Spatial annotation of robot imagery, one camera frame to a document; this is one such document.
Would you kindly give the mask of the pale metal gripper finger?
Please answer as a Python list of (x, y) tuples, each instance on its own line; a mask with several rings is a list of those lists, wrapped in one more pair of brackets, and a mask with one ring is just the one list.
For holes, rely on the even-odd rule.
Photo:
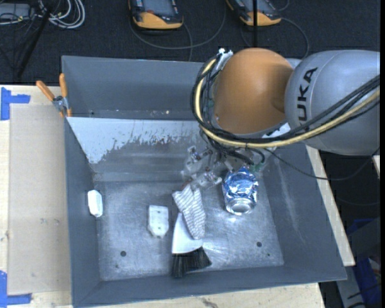
[(181, 175), (184, 178), (196, 178), (204, 173), (209, 167), (210, 156), (213, 154), (211, 148), (197, 150), (196, 146), (187, 149), (187, 156), (184, 160), (184, 166)]
[(222, 178), (211, 169), (200, 169), (186, 172), (187, 181), (193, 191), (204, 191), (219, 185)]

